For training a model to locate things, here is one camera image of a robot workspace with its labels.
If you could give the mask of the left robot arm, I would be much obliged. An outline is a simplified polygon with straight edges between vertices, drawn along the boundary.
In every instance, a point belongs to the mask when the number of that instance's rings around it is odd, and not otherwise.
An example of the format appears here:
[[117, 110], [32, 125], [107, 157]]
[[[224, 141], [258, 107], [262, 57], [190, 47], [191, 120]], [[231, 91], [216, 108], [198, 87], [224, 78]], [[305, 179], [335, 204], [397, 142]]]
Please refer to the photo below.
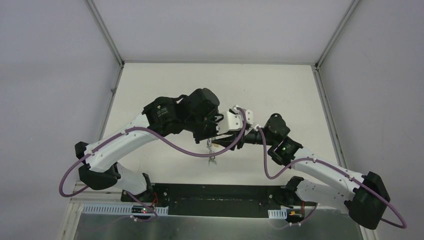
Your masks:
[[207, 88], [179, 97], [157, 97], [124, 127], [96, 143], [84, 145], [79, 179], [96, 191], [116, 187], [130, 192], [140, 202], [149, 201], [153, 189], [147, 174], [133, 172], [118, 161], [159, 136], [188, 131], [196, 143], [215, 137], [219, 104], [218, 97]]

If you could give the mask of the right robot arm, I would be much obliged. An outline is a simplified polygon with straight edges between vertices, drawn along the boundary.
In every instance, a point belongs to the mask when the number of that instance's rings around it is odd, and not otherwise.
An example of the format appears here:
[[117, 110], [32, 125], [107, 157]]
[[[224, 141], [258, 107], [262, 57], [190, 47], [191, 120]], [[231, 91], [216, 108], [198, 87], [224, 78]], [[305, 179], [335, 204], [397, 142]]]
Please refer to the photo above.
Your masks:
[[288, 204], [303, 201], [329, 206], [347, 213], [357, 224], [370, 230], [375, 230], [383, 221], [390, 196], [377, 173], [362, 174], [320, 159], [289, 137], [290, 128], [278, 113], [272, 114], [263, 127], [254, 124], [251, 112], [247, 112], [246, 117], [246, 132], [235, 148], [265, 143], [269, 146], [265, 155], [276, 164], [319, 180], [316, 183], [293, 176], [283, 188]]

